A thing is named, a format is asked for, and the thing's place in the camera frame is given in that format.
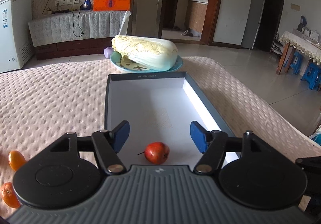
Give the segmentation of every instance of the blue plastic stool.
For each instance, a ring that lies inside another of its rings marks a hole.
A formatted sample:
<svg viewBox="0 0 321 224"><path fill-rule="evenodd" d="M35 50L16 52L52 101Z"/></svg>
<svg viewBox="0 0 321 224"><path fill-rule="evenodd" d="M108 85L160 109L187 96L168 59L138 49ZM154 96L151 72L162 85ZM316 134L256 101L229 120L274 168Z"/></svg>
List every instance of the blue plastic stool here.
<svg viewBox="0 0 321 224"><path fill-rule="evenodd" d="M310 63L308 68L306 69L304 75L301 80L308 81L309 89L313 90L315 87L318 89L319 83L321 79L321 68L318 67L315 63Z"/></svg>
<svg viewBox="0 0 321 224"><path fill-rule="evenodd" d="M293 69L293 73L297 75L300 72L303 56L299 52L295 52L294 56L295 58L292 59L292 63L290 64L290 67Z"/></svg>

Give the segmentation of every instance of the pink textured mattress cover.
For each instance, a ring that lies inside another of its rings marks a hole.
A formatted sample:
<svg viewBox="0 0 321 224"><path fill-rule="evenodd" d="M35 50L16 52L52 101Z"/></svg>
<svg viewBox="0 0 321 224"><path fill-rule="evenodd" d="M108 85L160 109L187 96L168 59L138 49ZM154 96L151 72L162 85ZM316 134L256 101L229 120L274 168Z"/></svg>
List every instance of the pink textured mattress cover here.
<svg viewBox="0 0 321 224"><path fill-rule="evenodd" d="M295 129L221 65L184 57L187 71L238 137L251 129L291 161L321 156L321 147ZM51 64L0 74L0 183L14 171L8 153L28 160L65 132L90 136L103 129L108 74L121 73L110 60ZM94 161L94 157L84 155ZM0 202L4 218L15 209Z"/></svg>

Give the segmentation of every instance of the purple object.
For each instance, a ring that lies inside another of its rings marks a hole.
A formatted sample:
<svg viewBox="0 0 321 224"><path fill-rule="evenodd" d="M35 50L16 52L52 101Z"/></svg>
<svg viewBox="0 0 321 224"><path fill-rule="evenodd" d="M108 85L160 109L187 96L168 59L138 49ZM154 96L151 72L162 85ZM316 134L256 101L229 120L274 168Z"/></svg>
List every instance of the purple object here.
<svg viewBox="0 0 321 224"><path fill-rule="evenodd" d="M107 47L104 50L104 55L107 59L110 59L111 53L114 51L113 47Z"/></svg>

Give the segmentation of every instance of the open box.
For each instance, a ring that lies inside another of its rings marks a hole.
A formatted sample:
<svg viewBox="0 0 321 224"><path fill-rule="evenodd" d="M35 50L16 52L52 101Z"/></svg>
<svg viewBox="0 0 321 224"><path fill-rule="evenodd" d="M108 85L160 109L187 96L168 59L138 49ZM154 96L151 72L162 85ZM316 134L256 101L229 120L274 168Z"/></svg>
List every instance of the open box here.
<svg viewBox="0 0 321 224"><path fill-rule="evenodd" d="M161 141L170 147L164 165L189 165L193 170L202 157L190 137L190 124L198 121L206 130L234 134L186 72L109 75L105 101L105 129L121 121L130 124L129 137L118 153L127 169L150 165L145 147ZM224 165L237 159L226 153Z"/></svg>

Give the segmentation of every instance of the ribbed gray grip surface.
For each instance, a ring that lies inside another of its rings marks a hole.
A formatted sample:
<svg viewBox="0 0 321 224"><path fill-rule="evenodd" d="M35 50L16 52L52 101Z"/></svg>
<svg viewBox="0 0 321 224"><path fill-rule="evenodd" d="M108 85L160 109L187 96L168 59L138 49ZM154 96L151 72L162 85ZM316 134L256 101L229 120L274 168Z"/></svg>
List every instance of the ribbed gray grip surface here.
<svg viewBox="0 0 321 224"><path fill-rule="evenodd" d="M297 207L260 212L243 207L219 190L210 177L188 166L132 166L108 177L87 201L63 210L22 206L7 221L12 224L102 223L313 223Z"/></svg>

